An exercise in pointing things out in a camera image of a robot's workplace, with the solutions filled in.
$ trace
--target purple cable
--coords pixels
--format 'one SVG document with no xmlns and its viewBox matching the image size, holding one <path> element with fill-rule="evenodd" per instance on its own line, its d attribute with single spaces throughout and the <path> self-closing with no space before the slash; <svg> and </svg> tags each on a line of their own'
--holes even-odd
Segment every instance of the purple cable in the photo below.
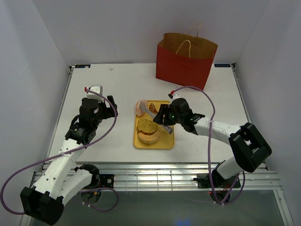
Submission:
<svg viewBox="0 0 301 226">
<path fill-rule="evenodd" d="M 98 210 L 100 212 L 109 212 L 112 209 L 114 209 L 117 206 L 118 202 L 119 202 L 119 195 L 116 192 L 116 190 L 114 190 L 113 188 L 109 188 L 109 187 L 93 188 L 93 189 L 89 189 L 89 190 L 85 190 L 85 191 L 79 191 L 79 193 L 88 193 L 88 192 L 99 191 L 99 190 L 110 190 L 110 191 L 113 191 L 116 194 L 117 200 L 116 200 L 115 204 L 111 208 L 109 208 L 107 210 L 103 210 L 103 209 L 98 208 L 96 206 L 93 206 L 93 205 L 91 205 L 91 204 L 89 204 L 87 202 L 82 202 L 82 203 L 84 203 L 85 205 L 87 205 L 89 207 L 92 207 L 93 209 Z"/>
<path fill-rule="evenodd" d="M 194 87 L 194 86 L 182 86 L 182 87 L 180 87 L 180 88 L 175 89 L 174 91 L 176 92 L 176 91 L 178 91 L 178 90 L 180 90 L 180 89 L 183 89 L 183 88 L 191 88 L 191 89 L 195 89 L 195 90 L 198 90 L 198 91 L 202 92 L 202 93 L 208 98 L 208 100 L 209 100 L 210 103 L 211 103 L 211 106 L 212 106 L 212 108 L 213 108 L 213 113 L 212 113 L 211 118 L 210 118 L 210 123 L 209 123 L 209 135 L 208 135 L 208 170 L 209 170 L 210 186 L 211 186 L 211 189 L 212 189 L 214 198 L 215 198 L 215 200 L 216 200 L 216 202 L 217 202 L 218 204 L 220 204 L 220 205 L 223 205 L 223 204 L 224 204 L 224 205 L 227 205 L 227 204 L 233 203 L 233 202 L 241 195 L 241 193 L 242 193 L 242 191 L 243 191 L 243 189 L 244 189 L 245 181 L 246 181 L 245 172 L 243 172 L 243 176 L 244 176 L 243 184 L 242 184 L 242 186 L 241 186 L 241 188 L 240 188 L 240 191 L 239 191 L 239 193 L 237 194 L 237 196 L 236 196 L 233 200 L 231 200 L 230 202 L 224 203 L 224 202 L 227 200 L 228 196 L 230 195 L 230 193 L 231 193 L 231 191 L 232 191 L 232 189 L 233 189 L 233 187 L 234 187 L 234 185 L 235 185 L 235 183 L 236 183 L 236 181 L 237 181 L 237 179 L 238 179 L 238 177 L 239 177 L 239 174 L 237 174 L 237 176 L 236 176 L 234 182 L 232 183 L 232 185 L 231 185 L 229 191 L 227 192 L 226 196 L 224 197 L 224 199 L 223 199 L 222 201 L 219 201 L 218 198 L 217 198 L 217 196 L 216 196 L 216 192 L 215 192 L 214 184 L 213 184 L 213 179 L 212 179 L 212 172 L 211 172 L 211 155 L 210 155 L 210 150 L 211 150 L 211 138 L 212 138 L 212 120 L 213 120 L 213 118 L 214 118 L 214 116 L 215 116 L 215 106 L 214 106 L 213 101 L 211 100 L 211 98 L 208 96 L 208 94 L 205 93 L 203 90 L 197 88 L 197 87 Z"/>
<path fill-rule="evenodd" d="M 109 132 L 113 129 L 113 127 L 115 126 L 115 123 L 116 123 L 116 120 L 117 120 L 117 112 L 116 112 L 116 109 L 115 109 L 114 105 L 113 105 L 107 98 L 105 98 L 105 97 L 104 97 L 103 95 L 101 95 L 101 94 L 95 93 L 95 92 L 90 91 L 90 90 L 87 90 L 87 92 L 93 93 L 93 94 L 95 94 L 95 95 L 98 95 L 98 96 L 100 96 L 102 99 L 104 99 L 106 102 L 109 103 L 109 105 L 111 106 L 111 108 L 112 108 L 113 111 L 114 111 L 114 116 L 115 116 L 115 117 L 114 117 L 114 122 L 113 122 L 113 124 L 111 125 L 111 127 L 108 129 L 108 131 L 105 132 L 105 134 L 103 134 L 103 135 L 102 135 L 100 138 L 98 138 L 97 140 L 91 142 L 90 144 L 84 145 L 84 146 L 82 146 L 82 147 L 74 148 L 74 149 L 72 149 L 72 150 L 70 150 L 70 151 L 64 152 L 64 154 L 69 154 L 69 153 L 78 151 L 78 150 L 80 150 L 80 149 L 89 147 L 89 146 L 91 146 L 91 145 L 97 143 L 98 141 L 100 141 L 101 139 L 103 139 L 106 135 L 108 135 L 108 133 L 109 133 Z M 4 199 L 3 199 L 3 193 L 4 193 L 4 189 L 5 189 L 6 185 L 7 185 L 8 182 L 11 180 L 11 178 L 13 178 L 13 177 L 14 177 L 15 175 L 17 175 L 18 173 L 20 173 L 20 172 L 22 172 L 22 171 L 24 171 L 24 170 L 26 170 L 26 169 L 28 169 L 28 168 L 30 168 L 30 167 L 39 165 L 39 164 L 41 164 L 41 163 L 44 163 L 44 162 L 49 161 L 49 160 L 53 160 L 53 159 L 58 158 L 58 157 L 61 157 L 61 156 L 62 156 L 61 154 L 57 154 L 57 155 L 52 156 L 52 157 L 50 157 L 50 158 L 47 158 L 47 159 L 38 161 L 38 162 L 36 162 L 36 163 L 33 163 L 33 164 L 31 164 L 31 165 L 25 166 L 24 168 L 19 169 L 18 171 L 16 171 L 15 173 L 13 173 L 13 174 L 12 174 L 12 175 L 4 182 L 4 184 L 3 184 L 2 188 L 1 188 L 1 192 L 0 192 L 0 201 L 1 201 L 1 204 L 2 204 L 2 206 L 4 207 L 4 209 L 6 209 L 8 212 L 10 212 L 10 213 L 12 213 L 12 214 L 16 214 L 16 215 L 23 215 L 23 214 L 25 214 L 24 212 L 16 212 L 16 211 L 13 211 L 13 210 L 11 210 L 11 209 L 5 204 Z M 106 188 L 106 190 L 112 190 L 112 191 L 114 191 L 115 193 L 117 193 L 117 192 L 116 192 L 114 189 L 112 189 L 112 188 Z"/>
</svg>

